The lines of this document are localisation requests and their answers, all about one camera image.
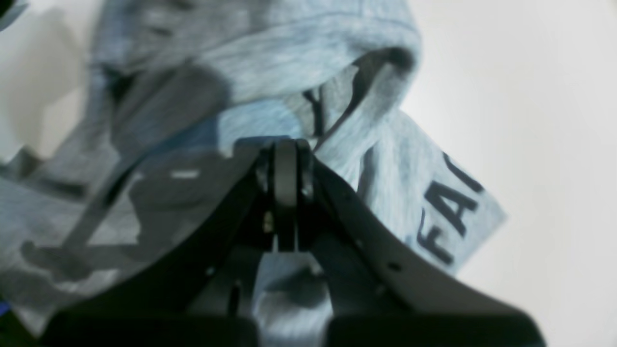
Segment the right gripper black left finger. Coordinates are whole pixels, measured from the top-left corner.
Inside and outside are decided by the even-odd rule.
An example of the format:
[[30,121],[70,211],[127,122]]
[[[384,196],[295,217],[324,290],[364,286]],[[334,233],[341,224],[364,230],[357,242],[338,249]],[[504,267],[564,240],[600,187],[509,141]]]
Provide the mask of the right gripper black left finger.
[[134,277],[62,310],[44,347],[257,347],[250,318],[265,251],[290,249],[290,141],[249,173],[179,246]]

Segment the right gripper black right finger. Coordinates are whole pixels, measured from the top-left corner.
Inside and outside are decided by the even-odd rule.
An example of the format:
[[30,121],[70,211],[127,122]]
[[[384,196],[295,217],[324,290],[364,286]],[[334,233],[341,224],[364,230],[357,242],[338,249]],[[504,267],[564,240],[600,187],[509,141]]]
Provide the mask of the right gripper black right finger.
[[353,189],[288,142],[288,249],[324,271],[327,347],[543,347],[527,314],[463,285],[387,230]]

